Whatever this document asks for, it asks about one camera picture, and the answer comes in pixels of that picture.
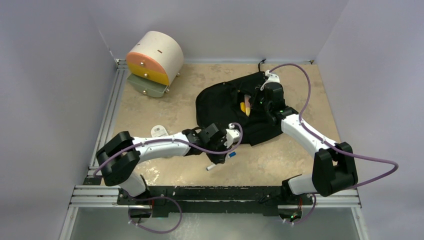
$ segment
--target aluminum frame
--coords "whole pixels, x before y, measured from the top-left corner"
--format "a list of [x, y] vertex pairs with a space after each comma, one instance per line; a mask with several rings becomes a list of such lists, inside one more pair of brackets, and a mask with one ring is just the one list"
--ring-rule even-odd
[[[128, 66], [125, 60], [116, 60], [116, 74], [108, 105], [106, 107], [100, 130], [95, 142], [88, 168], [87, 177], [93, 175], [98, 163], [95, 158], [96, 152], [112, 138], [119, 105], [124, 93], [125, 80], [128, 75]], [[75, 224], [79, 208], [128, 208], [128, 205], [117, 205], [118, 186], [104, 185], [76, 185], [69, 202], [65, 222], [60, 233], [59, 240], [69, 240]], [[279, 209], [296, 209], [297, 205], [280, 205]], [[312, 205], [304, 205], [303, 208], [311, 208]], [[368, 240], [368, 231], [361, 212], [361, 201], [356, 189], [343, 190], [332, 196], [323, 197], [316, 195], [316, 208], [350, 208], [352, 217], [360, 240]], [[149, 209], [148, 205], [132, 205], [131, 208]]]

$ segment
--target cylindrical storage box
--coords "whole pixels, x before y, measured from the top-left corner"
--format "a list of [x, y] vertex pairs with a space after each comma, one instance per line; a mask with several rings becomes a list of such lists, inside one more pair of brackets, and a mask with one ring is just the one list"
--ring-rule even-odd
[[172, 37], [149, 31], [126, 55], [126, 63], [134, 75], [169, 86], [183, 66], [184, 56]]

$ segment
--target black fabric pouch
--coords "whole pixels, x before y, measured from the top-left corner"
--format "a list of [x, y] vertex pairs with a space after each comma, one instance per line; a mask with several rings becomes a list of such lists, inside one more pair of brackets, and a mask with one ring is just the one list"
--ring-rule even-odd
[[[281, 126], [270, 122], [265, 108], [257, 97], [259, 88], [265, 80], [265, 72], [258, 71], [204, 89], [196, 98], [197, 125], [206, 128], [213, 123], [222, 126], [239, 123], [243, 128], [241, 143], [251, 146], [280, 135], [283, 133]], [[245, 95], [250, 96], [249, 116], [240, 109], [240, 103], [244, 101]]]

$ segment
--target gray wall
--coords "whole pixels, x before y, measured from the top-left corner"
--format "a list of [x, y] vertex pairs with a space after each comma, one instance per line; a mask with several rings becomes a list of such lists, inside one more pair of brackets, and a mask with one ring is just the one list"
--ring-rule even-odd
[[[424, 2], [350, 0], [317, 57], [342, 140], [395, 160], [359, 188], [370, 239], [423, 239]], [[360, 180], [391, 168], [357, 160]]]
[[112, 86], [83, 1], [59, 2], [0, 2], [2, 240], [59, 237]]
[[348, 0], [90, 0], [115, 58], [147, 31], [173, 37], [189, 62], [315, 59]]

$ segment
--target wooden tabletop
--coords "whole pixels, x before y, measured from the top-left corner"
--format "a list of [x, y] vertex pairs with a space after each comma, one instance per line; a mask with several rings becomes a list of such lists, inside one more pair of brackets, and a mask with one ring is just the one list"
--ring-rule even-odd
[[[263, 64], [268, 70], [276, 64]], [[303, 118], [327, 137], [339, 142], [326, 91], [317, 65], [301, 65], [308, 73], [312, 93]], [[155, 125], [163, 125], [170, 135], [196, 124], [195, 100], [205, 88], [258, 71], [257, 64], [185, 64], [180, 77], [162, 98], [151, 98], [134, 90], [128, 83], [119, 107], [114, 135], [129, 131], [131, 136], [151, 137]], [[308, 95], [304, 74], [293, 66], [274, 71], [279, 76], [288, 106], [300, 111]], [[158, 158], [140, 163], [136, 172], [149, 185], [181, 186], [276, 186], [282, 180], [312, 172], [313, 158], [290, 136], [281, 134], [251, 147], [236, 149], [236, 156], [211, 171], [205, 154], [186, 157]]]

